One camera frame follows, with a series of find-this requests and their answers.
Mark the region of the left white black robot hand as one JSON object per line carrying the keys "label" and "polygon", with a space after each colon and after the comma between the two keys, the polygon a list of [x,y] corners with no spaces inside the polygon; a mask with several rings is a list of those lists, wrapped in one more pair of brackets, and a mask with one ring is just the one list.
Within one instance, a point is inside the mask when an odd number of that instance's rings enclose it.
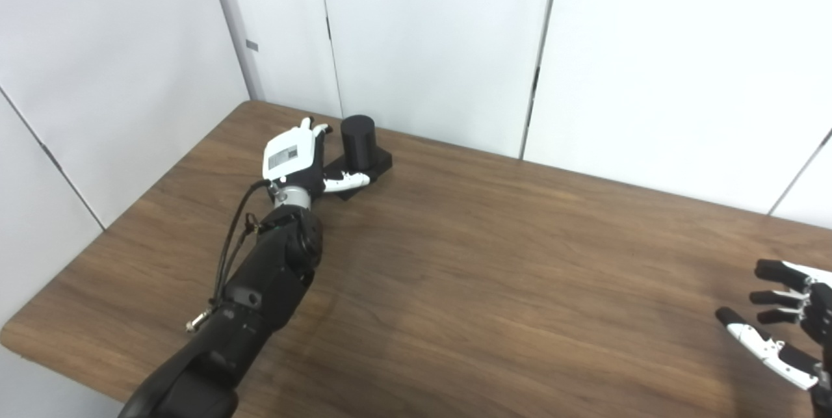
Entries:
{"label": "left white black robot hand", "polygon": [[313,125],[314,119],[304,118],[274,137],[265,146],[262,175],[270,182],[270,192],[296,187],[310,198],[323,194],[348,192],[371,184],[371,177],[362,172],[342,171],[339,177],[327,177],[324,172],[324,142],[332,127]]}

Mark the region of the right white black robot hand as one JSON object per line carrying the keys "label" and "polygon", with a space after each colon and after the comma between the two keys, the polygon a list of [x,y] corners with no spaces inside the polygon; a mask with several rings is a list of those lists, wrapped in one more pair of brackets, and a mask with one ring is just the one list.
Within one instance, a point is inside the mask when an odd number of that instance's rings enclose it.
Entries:
{"label": "right white black robot hand", "polygon": [[757,314],[762,325],[797,325],[821,347],[814,357],[786,341],[777,340],[766,330],[752,325],[734,309],[722,306],[715,318],[725,331],[746,348],[762,365],[790,385],[809,394],[814,417],[831,415],[831,273],[785,260],[760,259],[754,270],[763,281],[779,283],[782,290],[753,291],[749,301],[759,306],[773,305]]}

